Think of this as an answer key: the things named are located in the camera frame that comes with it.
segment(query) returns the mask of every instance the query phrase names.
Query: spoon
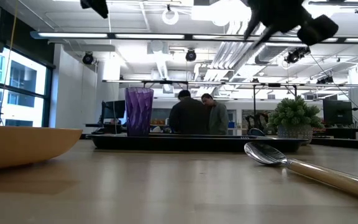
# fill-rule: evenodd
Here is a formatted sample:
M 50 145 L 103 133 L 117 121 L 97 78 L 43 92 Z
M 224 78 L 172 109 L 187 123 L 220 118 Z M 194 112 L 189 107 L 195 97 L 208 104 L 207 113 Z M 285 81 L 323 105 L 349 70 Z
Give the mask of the spoon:
M 358 176 L 317 166 L 296 159 L 287 159 L 279 150 L 259 142 L 249 142 L 244 146 L 247 155 L 253 160 L 268 166 L 285 165 L 287 169 L 301 175 L 332 185 L 345 192 L 358 196 Z

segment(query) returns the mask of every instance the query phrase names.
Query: dark jacket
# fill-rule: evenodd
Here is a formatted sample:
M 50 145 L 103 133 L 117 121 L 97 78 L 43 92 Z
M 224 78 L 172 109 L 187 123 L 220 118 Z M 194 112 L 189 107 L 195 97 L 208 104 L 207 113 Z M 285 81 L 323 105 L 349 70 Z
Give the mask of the dark jacket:
M 209 115 L 209 133 L 213 135 L 227 135 L 229 115 L 226 106 L 216 102 Z
M 189 97 L 173 106 L 169 124 L 180 134 L 208 134 L 208 116 L 204 104 Z

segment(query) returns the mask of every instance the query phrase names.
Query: black tray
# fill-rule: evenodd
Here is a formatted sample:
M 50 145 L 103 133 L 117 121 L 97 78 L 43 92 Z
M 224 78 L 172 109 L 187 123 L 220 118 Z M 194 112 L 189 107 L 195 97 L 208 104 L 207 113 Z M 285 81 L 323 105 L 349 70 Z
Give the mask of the black tray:
M 264 142 L 281 152 L 296 152 L 304 139 L 277 139 L 259 136 L 192 136 L 150 134 L 148 137 L 88 135 L 97 149 L 140 151 L 244 152 L 248 142 Z

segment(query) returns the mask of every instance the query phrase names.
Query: person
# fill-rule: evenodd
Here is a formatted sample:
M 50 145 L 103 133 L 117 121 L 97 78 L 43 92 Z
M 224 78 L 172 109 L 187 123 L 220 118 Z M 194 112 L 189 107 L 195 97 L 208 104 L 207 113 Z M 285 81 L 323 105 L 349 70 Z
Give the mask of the person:
M 192 99 L 188 90 L 179 92 L 178 99 L 180 102 L 169 116 L 170 127 L 180 134 L 208 134 L 208 114 L 203 103 Z
M 206 106 L 211 107 L 211 112 L 209 114 L 209 134 L 227 135 L 229 115 L 227 114 L 226 106 L 216 102 L 208 93 L 205 93 L 201 97 L 201 100 Z

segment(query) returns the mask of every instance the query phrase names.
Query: table surface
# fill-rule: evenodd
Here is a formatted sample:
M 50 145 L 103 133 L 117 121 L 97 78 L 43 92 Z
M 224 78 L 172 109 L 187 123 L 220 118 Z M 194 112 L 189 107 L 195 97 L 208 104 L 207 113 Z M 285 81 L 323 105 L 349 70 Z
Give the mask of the table surface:
M 245 154 L 93 148 L 0 170 L 0 223 L 358 223 L 358 198 Z M 358 149 L 288 156 L 358 175 Z

